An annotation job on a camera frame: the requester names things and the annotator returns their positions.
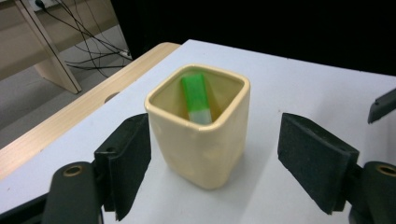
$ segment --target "wooden leg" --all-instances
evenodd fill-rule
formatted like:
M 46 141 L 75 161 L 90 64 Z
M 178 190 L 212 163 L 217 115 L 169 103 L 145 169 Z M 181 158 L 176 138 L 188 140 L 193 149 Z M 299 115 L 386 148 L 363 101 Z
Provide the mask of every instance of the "wooden leg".
M 21 14 L 29 23 L 35 35 L 40 40 L 43 49 L 48 54 L 48 59 L 42 63 L 35 65 L 35 69 L 40 74 L 40 76 L 45 79 L 65 88 L 73 93 L 78 93 L 81 91 L 81 87 L 74 78 L 70 69 L 64 63 L 61 58 L 59 51 L 53 44 L 47 31 L 44 29 L 40 20 L 33 12 L 32 7 L 27 3 L 27 1 L 15 1 L 18 8 L 21 10 Z

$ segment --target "black cable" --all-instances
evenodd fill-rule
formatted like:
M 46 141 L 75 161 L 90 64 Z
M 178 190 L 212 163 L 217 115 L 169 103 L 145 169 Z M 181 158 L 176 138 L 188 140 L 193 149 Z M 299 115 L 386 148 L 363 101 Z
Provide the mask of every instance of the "black cable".
M 96 69 L 98 70 L 98 72 L 99 72 L 102 76 L 108 77 L 108 76 L 106 76 L 106 75 L 100 70 L 101 68 L 107 68 L 107 67 L 101 67 L 101 66 L 100 66 L 100 58 L 102 58 L 103 53 L 100 52 L 99 47 L 98 47 L 97 44 L 93 41 L 94 44 L 96 45 L 96 47 L 98 48 L 99 52 L 100 52 L 100 53 L 99 53 L 100 56 L 95 58 L 95 59 L 99 59 L 99 66 L 98 66 L 98 65 L 96 65 L 96 63 L 95 63 L 95 61 L 94 61 L 94 58 L 92 57 L 92 52 L 91 52 L 90 49 L 89 49 L 89 46 L 88 46 L 88 44 L 87 44 L 87 39 L 85 38 L 85 35 L 87 35 L 87 36 L 89 36 L 89 37 L 93 37 L 93 39 L 98 40 L 98 41 L 99 41 L 100 43 L 102 43 L 102 45 L 104 45 L 107 49 L 109 49 L 110 51 L 112 51 L 113 54 L 118 54 L 118 55 L 119 55 L 119 53 L 116 52 L 116 51 L 114 51 L 113 49 L 110 49 L 107 45 L 105 45 L 105 43 L 106 43 L 105 41 L 102 41 L 102 40 L 96 38 L 95 36 L 93 36 L 93 34 L 92 34 L 91 32 L 89 32 L 88 29 L 86 29 L 86 28 L 84 27 L 84 25 L 74 17 L 74 15 L 73 15 L 73 13 L 71 12 L 70 8 L 69 8 L 65 3 L 63 3 L 62 1 L 61 1 L 61 2 L 57 1 L 57 2 L 58 2 L 58 3 L 63 7 L 63 9 L 74 19 L 77 28 L 74 27 L 73 25 L 69 24 L 68 22 L 62 21 L 62 20 L 60 20 L 59 18 L 53 16 L 51 13 L 49 13 L 49 12 L 45 9 L 45 6 L 44 6 L 44 4 L 42 3 L 42 1 L 40 1 L 40 0 L 36 0 L 36 1 L 35 1 L 35 3 L 36 3 L 39 7 L 41 7 L 47 14 L 49 14 L 52 18 L 54 18 L 55 20 L 60 21 L 60 22 L 62 22 L 62 23 L 64 23 L 64 24 L 66 24 L 66 25 L 72 27 L 72 28 L 75 29 L 75 30 L 78 30 L 78 31 L 81 33 L 81 36 L 82 36 L 82 38 L 84 39 L 84 43 L 85 43 L 86 48 L 87 48 L 87 50 L 84 50 L 84 51 L 86 51 L 86 52 L 88 52 L 88 53 L 90 54 L 90 58 L 91 58 L 91 59 L 88 60 L 88 61 L 91 61 L 91 62 L 92 62 L 92 64 L 94 65 L 94 68 L 96 68 Z M 115 46 L 112 45 L 112 44 L 108 44 L 108 45 L 109 45 L 110 47 L 113 47 L 114 49 L 118 49 L 117 47 L 115 47 Z M 124 66 L 124 60 L 123 60 L 123 59 L 124 59 L 125 57 L 123 57 L 123 55 L 120 55 L 120 56 L 122 57 L 122 66 L 112 66 L 112 67 L 123 67 L 123 66 Z
M 79 13 L 78 13 L 76 0 L 73 0 L 73 2 L 75 3 L 75 10 L 76 10 L 76 13 L 77 13 L 79 19 L 81 20 L 81 22 L 83 22 L 81 16 L 80 16 Z
M 103 53 L 100 56 L 94 57 L 93 59 L 96 60 L 96 59 L 104 58 L 104 57 L 111 56 L 111 55 L 118 55 L 118 53 Z M 90 61 L 91 61 L 91 59 L 84 60 L 84 61 L 81 61 L 81 62 L 68 62 L 68 61 L 66 61 L 66 63 L 88 63 Z
M 65 3 L 63 3 L 62 1 L 59 1 L 59 0 L 55 0 L 55 1 L 57 1 L 57 2 L 64 8 L 64 10 L 65 10 L 65 11 L 66 11 L 66 12 L 67 12 L 67 13 L 68 13 L 79 25 L 81 25 L 82 28 L 84 28 L 84 30 L 86 31 L 86 32 L 83 32 L 84 35 L 87 35 L 87 36 L 89 36 L 89 37 L 91 37 L 91 38 L 97 40 L 98 42 L 102 43 L 102 45 L 104 45 L 107 49 L 109 49 L 109 50 L 111 50 L 111 51 L 114 51 L 114 50 L 110 49 L 108 46 L 110 46 L 111 48 L 116 49 L 116 50 L 118 50 L 118 51 L 124 51 L 123 49 L 119 49 L 119 48 L 117 48 L 116 46 L 114 46 L 114 45 L 112 45 L 112 44 L 110 44 L 110 43 L 107 43 L 106 41 L 101 40 L 101 39 L 97 38 L 96 36 L 94 36 L 87 28 L 84 27 L 84 25 L 83 25 L 80 21 L 76 20 L 76 18 L 74 17 L 72 11 L 70 10 L 70 8 L 69 8 Z M 74 27 L 73 25 L 70 25 L 69 23 L 67 23 L 67 22 L 65 22 L 65 21 L 62 21 L 62 20 L 59 20 L 59 21 L 63 22 L 64 24 L 66 24 L 66 25 L 68 25 L 68 26 L 70 26 L 71 28 L 77 30 L 77 28 Z
M 82 23 L 79 23 L 79 22 L 78 22 L 78 20 L 74 17 L 73 13 L 71 13 L 70 8 L 67 7 L 66 4 L 64 4 L 62 1 L 61 1 L 61 2 L 58 2 L 58 3 L 61 4 L 61 6 L 63 6 L 64 10 L 65 10 L 66 12 L 68 12 L 69 15 L 73 18 L 73 20 L 74 20 L 75 23 L 76 23 L 76 26 L 77 26 L 78 30 L 79 30 L 80 33 L 81 33 L 81 36 L 82 36 L 82 38 L 83 38 L 83 40 L 84 40 L 84 43 L 85 43 L 85 46 L 87 47 L 87 50 L 90 51 L 90 47 L 88 46 L 87 39 L 85 38 L 85 35 L 83 34 L 83 32 L 82 32 L 82 30 L 81 30 L 81 28 L 79 27 L 78 24 L 81 24 L 81 26 L 82 26 L 84 29 L 85 29 L 85 27 L 83 26 Z M 100 69 L 98 68 L 98 66 L 96 65 L 96 63 L 95 63 L 95 61 L 94 61 L 94 59 L 93 59 L 93 57 L 92 57 L 92 55 L 91 55 L 90 52 L 89 52 L 89 55 L 90 55 L 90 58 L 91 58 L 91 62 L 92 62 L 92 64 L 93 64 L 93 66 L 96 68 L 96 70 L 97 70 L 103 77 L 108 77 L 107 75 L 105 75 L 105 74 L 102 72 L 102 70 L 100 70 Z
M 77 31 L 79 31 L 79 32 L 82 32 L 84 35 L 87 35 L 87 36 L 89 36 L 89 37 L 91 37 L 91 38 L 97 40 L 97 41 L 100 42 L 105 48 L 109 49 L 110 51 L 116 52 L 116 51 L 114 51 L 113 49 L 116 49 L 116 50 L 118 50 L 118 51 L 125 51 L 124 49 L 119 49 L 119 48 L 117 48 L 116 46 L 114 46 L 114 45 L 112 45 L 112 44 L 110 44 L 110 43 L 107 43 L 106 41 L 101 40 L 101 39 L 97 38 L 96 36 L 94 36 L 87 28 L 85 28 L 85 27 L 83 26 L 83 24 L 82 24 L 80 21 L 78 21 L 78 20 L 74 17 L 74 15 L 73 15 L 73 13 L 71 12 L 70 8 L 69 8 L 66 4 L 64 4 L 62 1 L 58 1 L 58 0 L 55 0 L 55 1 L 57 1 L 57 2 L 61 5 L 61 7 L 62 7 L 62 8 L 63 8 L 74 20 L 75 20 L 75 22 L 77 22 L 79 25 L 81 25 L 81 27 L 85 30 L 85 32 L 84 32 L 84 31 L 81 31 L 80 29 L 76 28 L 75 26 L 71 25 L 70 23 L 68 23 L 68 22 L 66 22 L 66 21 L 60 20 L 59 18 L 57 18 L 57 17 L 55 17 L 54 15 L 52 15 L 51 13 L 49 13 L 49 12 L 47 11 L 47 9 L 44 7 L 44 4 L 42 3 L 41 0 L 35 0 L 35 3 L 37 4 L 38 7 L 41 7 L 41 8 L 43 9 L 43 11 L 45 11 L 45 12 L 46 12 L 48 15 L 50 15 L 53 19 L 55 19 L 55 20 L 57 20 L 57 21 L 60 21 L 60 22 L 62 22 L 63 24 L 65 24 L 65 25 L 71 27 L 72 29 L 77 30 Z M 125 59 L 127 59 L 127 60 L 131 60 L 131 59 L 129 59 L 129 58 L 124 57 L 123 55 L 121 55 L 121 57 L 123 57 L 123 58 L 125 58 Z
M 98 22 L 97 22 L 97 20 L 96 20 L 96 18 L 95 18 L 95 16 L 93 15 L 93 12 L 92 12 L 92 10 L 91 10 L 91 7 L 90 7 L 90 4 L 88 4 L 88 2 L 87 2 L 87 0 L 84 0 L 84 2 L 85 2 L 85 4 L 87 5 L 87 7 L 88 7 L 88 9 L 90 10 L 90 12 L 91 12 L 91 16 L 92 16 L 92 18 L 93 18 L 93 21 L 95 22 L 95 24 L 96 24 L 96 27 L 98 28 L 98 30 L 99 30 L 99 34 L 101 34 L 101 36 L 102 36 L 102 38 L 103 39 L 105 39 L 108 43 L 110 43 L 110 41 L 105 37 L 105 35 L 103 34 L 103 31 L 102 31 L 102 29 L 100 28 L 100 26 L 99 26 L 99 24 L 98 24 Z M 124 63 L 125 63 L 125 61 L 124 61 L 124 57 L 122 57 L 122 65 L 124 65 Z
M 67 66 L 74 67 L 74 68 L 79 68 L 83 70 L 96 70 L 96 69 L 105 69 L 105 68 L 122 68 L 124 66 L 122 65 L 115 65 L 115 66 L 103 66 L 103 67 L 88 67 L 88 66 L 77 66 L 73 64 L 68 64 Z
M 85 52 L 87 52 L 87 53 L 91 53 L 91 54 L 103 54 L 102 52 L 93 52 L 93 51 L 90 51 L 90 50 L 82 49 L 81 47 L 79 47 L 79 46 L 77 46 L 77 45 L 75 45 L 75 47 L 76 47 L 77 49 L 79 49 L 79 50 L 81 50 L 81 51 L 85 51 Z

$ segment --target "floor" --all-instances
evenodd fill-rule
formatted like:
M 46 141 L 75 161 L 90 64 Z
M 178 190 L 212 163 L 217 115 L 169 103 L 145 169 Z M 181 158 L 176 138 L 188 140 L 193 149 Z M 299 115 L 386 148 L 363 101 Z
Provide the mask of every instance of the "floor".
M 119 26 L 115 26 L 96 36 L 118 49 L 127 49 Z M 93 40 L 87 41 L 91 52 L 109 52 Z M 84 42 L 61 52 L 61 57 L 69 64 L 93 67 L 90 53 Z M 0 81 L 0 148 L 5 147 L 13 140 L 34 128 L 43 120 L 76 100 L 79 96 L 101 83 L 106 77 L 112 76 L 124 65 L 131 62 L 119 54 L 112 54 L 94 60 L 97 67 L 115 66 L 99 70 L 83 70 L 70 67 L 82 91 L 74 94 L 54 85 L 41 77 L 33 67 L 29 67 L 18 74 Z

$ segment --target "wire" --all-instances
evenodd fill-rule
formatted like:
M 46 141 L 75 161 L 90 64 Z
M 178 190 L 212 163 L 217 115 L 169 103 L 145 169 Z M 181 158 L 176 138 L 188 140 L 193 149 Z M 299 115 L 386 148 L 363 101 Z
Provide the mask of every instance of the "wire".
M 94 57 L 93 59 L 96 60 L 96 59 L 104 58 L 104 57 L 111 56 L 111 55 L 118 55 L 118 53 L 104 53 L 104 54 L 102 54 L 100 56 Z M 88 63 L 90 61 L 91 61 L 91 59 L 88 59 L 88 60 L 84 60 L 84 61 L 77 62 L 77 63 Z
M 57 20 L 57 21 L 60 21 L 60 22 L 62 22 L 63 24 L 65 24 L 65 25 L 67 25 L 67 26 L 69 26 L 69 27 L 73 28 L 74 30 L 77 30 L 77 31 L 79 31 L 79 32 L 81 33 L 81 36 L 82 36 L 82 38 L 83 38 L 83 40 L 84 40 L 84 43 L 85 43 L 85 46 L 86 46 L 87 49 L 82 49 L 82 48 L 80 48 L 80 47 L 78 47 L 78 46 L 76 46 L 76 47 L 77 47 L 78 49 L 81 49 L 81 50 L 85 51 L 85 52 L 88 52 L 91 59 L 90 59 L 90 60 L 83 61 L 83 62 L 78 62 L 78 63 L 92 62 L 92 64 L 93 64 L 93 67 L 83 67 L 83 66 L 72 65 L 72 64 L 70 64 L 71 62 L 68 62 L 68 63 L 67 63 L 68 66 L 76 67 L 76 68 L 84 69 L 84 70 L 96 69 L 102 76 L 108 77 L 107 75 L 105 75 L 105 74 L 101 71 L 101 69 L 103 69 L 103 68 L 120 68 L 120 67 L 124 67 L 124 66 L 125 66 L 125 65 L 124 65 L 124 59 L 131 60 L 131 59 L 126 58 L 126 57 L 124 57 L 123 55 L 120 54 L 120 51 L 125 51 L 124 49 L 119 49 L 119 48 L 115 47 L 114 45 L 112 45 L 111 43 L 107 43 L 107 42 L 110 42 L 110 41 L 108 41 L 108 39 L 106 39 L 106 37 L 103 35 L 103 32 L 102 32 L 102 30 L 100 29 L 99 24 L 97 23 L 95 17 L 93 16 L 92 10 L 91 10 L 91 8 L 90 8 L 90 6 L 89 6 L 89 4 L 88 4 L 87 1 L 85 1 L 85 3 L 86 3 L 87 7 L 89 8 L 89 10 L 90 10 L 90 12 L 91 12 L 91 14 L 92 14 L 92 18 L 93 18 L 93 20 L 95 21 L 95 24 L 96 24 L 96 26 L 97 26 L 97 28 L 98 28 L 100 34 L 102 35 L 102 37 L 103 37 L 107 42 L 106 42 L 106 41 L 103 41 L 103 40 L 101 40 L 101 39 L 99 39 L 99 38 L 97 38 L 97 37 L 95 37 L 87 28 L 85 28 L 84 24 L 82 23 L 82 18 L 80 17 L 80 15 L 79 15 L 79 13 L 78 13 L 77 3 L 76 3 L 75 0 L 74 0 L 74 3 L 75 3 L 75 6 L 76 6 L 76 12 L 77 12 L 78 17 L 79 17 L 79 19 L 80 19 L 81 21 L 79 21 L 79 20 L 76 19 L 76 17 L 73 15 L 73 13 L 72 13 L 72 11 L 70 10 L 70 8 L 69 8 L 64 2 L 58 1 L 58 0 L 55 0 L 55 1 L 57 1 L 57 2 L 62 6 L 62 8 L 73 18 L 73 20 L 74 20 L 74 22 L 75 22 L 77 28 L 76 28 L 75 26 L 71 25 L 70 23 L 68 23 L 68 22 L 66 22 L 66 21 L 63 21 L 63 20 L 61 20 L 61 19 L 55 17 L 55 16 L 52 15 L 51 13 L 49 13 L 49 12 L 45 9 L 45 6 L 44 6 L 44 4 L 42 3 L 42 1 L 36 0 L 35 3 L 36 3 L 39 7 L 41 7 L 41 8 L 43 9 L 43 11 L 45 11 L 48 15 L 50 15 L 53 19 L 55 19 L 55 20 Z M 98 41 L 98 42 L 101 43 L 105 48 L 109 49 L 112 53 L 106 53 L 106 54 L 102 53 L 102 52 L 99 50 L 99 47 L 98 47 L 98 45 L 96 44 L 95 41 L 93 41 L 93 43 L 96 45 L 96 47 L 97 47 L 97 49 L 98 49 L 99 52 L 92 52 L 92 51 L 90 50 L 89 46 L 88 46 L 87 39 L 85 38 L 85 35 L 87 35 L 88 37 L 92 38 L 93 40 Z M 99 56 L 98 56 L 98 57 L 92 57 L 92 54 L 99 54 Z M 121 56 L 121 58 L 122 58 L 122 65 L 121 65 L 121 66 L 100 66 L 100 63 L 101 63 L 100 59 L 101 59 L 101 58 L 106 57 L 106 56 L 109 56 L 109 55 L 114 55 L 114 54 L 117 54 L 117 55 Z M 94 60 L 99 60 L 99 65 L 96 65 L 96 63 L 95 63 Z
M 87 47 L 87 50 L 90 51 L 90 47 L 88 47 L 87 39 L 85 38 L 85 35 L 84 35 L 83 32 L 81 31 L 81 28 L 79 27 L 79 25 L 81 24 L 81 26 L 82 26 L 84 29 L 85 29 L 85 27 L 83 26 L 82 23 L 79 23 L 79 22 L 78 22 L 78 20 L 74 17 L 73 13 L 71 13 L 70 8 L 67 7 L 67 5 L 66 5 L 65 3 L 63 3 L 63 2 L 61 1 L 60 4 L 61 4 L 61 6 L 63 6 L 64 10 L 65 10 L 66 12 L 68 12 L 69 15 L 74 19 L 74 21 L 75 21 L 75 23 L 76 23 L 76 26 L 77 26 L 78 30 L 80 31 L 82 38 L 84 39 L 85 46 Z M 105 74 L 102 72 L 102 70 L 100 70 L 99 67 L 96 65 L 95 60 L 93 59 L 93 57 L 92 57 L 92 55 L 91 55 L 90 52 L 89 52 L 89 55 L 90 55 L 90 58 L 91 58 L 91 62 L 92 62 L 92 64 L 93 64 L 93 66 L 96 68 L 96 70 L 97 70 L 103 77 L 108 77 L 108 76 L 105 75 Z
M 74 68 L 79 68 L 83 70 L 95 70 L 95 69 L 105 69 L 105 68 L 122 68 L 124 66 L 122 65 L 116 65 L 116 66 L 103 66 L 103 67 L 88 67 L 88 66 L 77 66 L 73 64 L 68 64 L 67 66 L 74 67 Z

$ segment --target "cup rim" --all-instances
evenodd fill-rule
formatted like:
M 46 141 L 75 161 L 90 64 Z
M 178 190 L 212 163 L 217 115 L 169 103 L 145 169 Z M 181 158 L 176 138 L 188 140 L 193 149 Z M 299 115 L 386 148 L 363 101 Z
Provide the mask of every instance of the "cup rim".
M 203 68 L 205 70 L 210 70 L 210 71 L 217 72 L 220 74 L 227 74 L 228 76 L 232 76 L 238 80 L 241 80 L 243 83 L 241 90 L 235 95 L 235 97 L 230 102 L 230 104 L 225 108 L 225 110 L 220 114 L 220 116 L 214 122 L 212 122 L 210 124 L 206 124 L 206 125 L 198 124 L 198 123 L 189 121 L 187 119 L 183 119 L 177 115 L 174 115 L 174 114 L 169 113 L 163 109 L 160 109 L 158 106 L 153 105 L 150 102 L 150 99 L 153 96 L 155 96 L 158 91 L 165 88 L 166 84 L 171 82 L 173 79 L 177 78 L 180 75 L 180 72 L 182 72 L 183 70 L 192 68 L 192 67 Z M 199 131 L 210 131 L 210 130 L 217 129 L 218 127 L 220 127 L 227 120 L 227 118 L 231 116 L 231 114 L 233 113 L 231 108 L 236 107 L 238 104 L 240 104 L 242 102 L 242 99 L 245 97 L 245 95 L 248 94 L 249 90 L 250 90 L 250 81 L 248 80 L 247 77 L 244 77 L 244 76 L 239 75 L 235 72 L 225 70 L 225 69 L 222 69 L 219 67 L 215 67 L 212 65 L 207 65 L 207 64 L 202 64 L 202 63 L 188 63 L 188 64 L 180 66 L 169 77 L 167 77 L 159 85 L 157 85 L 153 90 L 151 90 L 148 93 L 148 95 L 146 96 L 144 106 L 148 112 L 154 113 L 161 117 L 166 116 L 173 122 L 178 123 L 179 125 L 191 127 L 193 129 L 198 129 Z

